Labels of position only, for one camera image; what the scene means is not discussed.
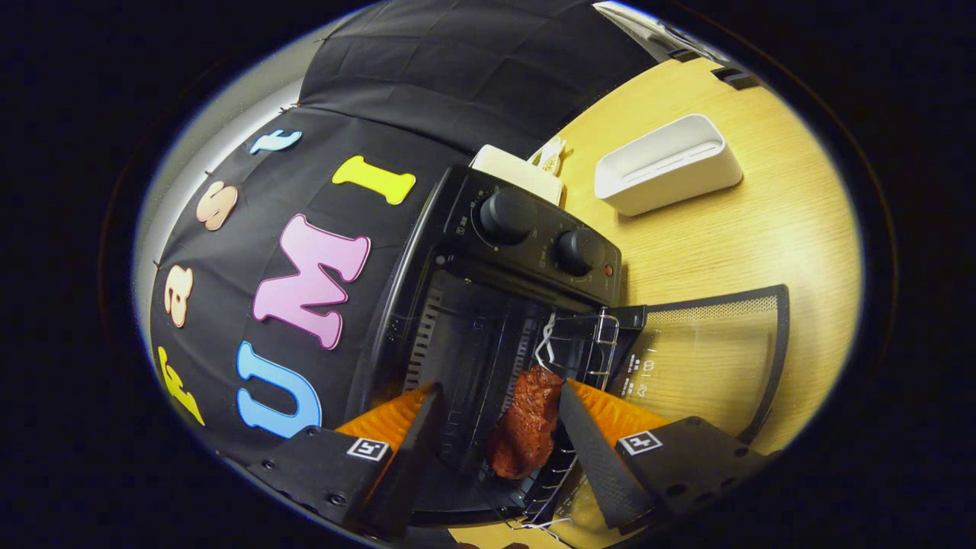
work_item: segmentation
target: white container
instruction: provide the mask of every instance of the white container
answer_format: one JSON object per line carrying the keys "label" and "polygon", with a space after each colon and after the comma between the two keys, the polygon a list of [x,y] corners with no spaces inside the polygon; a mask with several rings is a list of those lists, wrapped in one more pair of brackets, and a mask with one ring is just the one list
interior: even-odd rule
{"label": "white container", "polygon": [[562,182],[559,178],[514,154],[486,145],[471,160],[470,167],[522,187],[556,207],[559,206],[559,197],[562,195]]}
{"label": "white container", "polygon": [[707,117],[689,114],[600,158],[594,191],[633,216],[740,181],[725,138]]}

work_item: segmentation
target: wooden surface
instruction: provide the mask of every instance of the wooden surface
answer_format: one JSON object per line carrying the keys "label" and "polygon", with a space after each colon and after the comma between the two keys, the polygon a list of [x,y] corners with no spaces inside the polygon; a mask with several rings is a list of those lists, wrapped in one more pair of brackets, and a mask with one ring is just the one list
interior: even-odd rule
{"label": "wooden surface", "polygon": [[[717,67],[704,59],[668,61],[608,94],[558,133],[567,142],[559,178],[566,187],[565,209],[623,252],[626,304],[789,287],[783,378],[753,444],[767,453],[802,430],[843,366],[860,311],[863,260],[843,183],[816,139],[772,93],[759,87],[736,91],[710,73]],[[742,183],[632,218],[594,196],[593,170],[604,154],[694,112],[710,118],[725,136],[745,173]],[[659,384],[655,396],[687,401],[682,388],[691,383],[699,394],[732,390],[725,370],[710,375],[695,368],[693,375]],[[701,415],[710,421],[724,419],[715,417],[721,410],[706,412]],[[532,549],[561,546],[543,532],[511,532],[505,525],[452,533],[481,549],[512,541]]]}

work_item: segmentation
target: oven knob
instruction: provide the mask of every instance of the oven knob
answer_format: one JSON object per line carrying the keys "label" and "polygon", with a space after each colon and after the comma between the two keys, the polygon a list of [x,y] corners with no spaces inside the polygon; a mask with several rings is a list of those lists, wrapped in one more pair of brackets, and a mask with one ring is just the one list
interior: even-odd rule
{"label": "oven knob", "polygon": [[564,232],[555,244],[559,268],[570,275],[583,276],[603,263],[603,242],[590,229]]}
{"label": "oven knob", "polygon": [[517,244],[536,226],[536,204],[524,192],[502,189],[481,204],[478,220],[492,240]]}

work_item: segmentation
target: piece of meat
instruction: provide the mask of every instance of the piece of meat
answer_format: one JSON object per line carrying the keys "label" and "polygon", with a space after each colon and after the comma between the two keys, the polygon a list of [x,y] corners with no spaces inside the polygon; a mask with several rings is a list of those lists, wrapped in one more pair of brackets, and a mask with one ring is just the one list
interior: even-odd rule
{"label": "piece of meat", "polygon": [[524,479],[552,453],[562,378],[536,364],[518,374],[511,405],[488,438],[487,460],[499,477]]}

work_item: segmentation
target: blue letter u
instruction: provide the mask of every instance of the blue letter u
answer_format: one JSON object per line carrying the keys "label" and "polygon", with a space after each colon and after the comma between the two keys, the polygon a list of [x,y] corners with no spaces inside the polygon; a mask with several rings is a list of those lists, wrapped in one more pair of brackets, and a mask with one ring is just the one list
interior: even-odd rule
{"label": "blue letter u", "polygon": [[256,375],[272,385],[277,385],[291,393],[298,403],[295,415],[286,415],[255,401],[247,389],[240,389],[237,391],[237,410],[249,427],[261,427],[279,437],[291,439],[304,427],[322,425],[322,405],[305,378],[255,355],[251,344],[246,341],[241,342],[237,350],[237,373],[245,380]]}

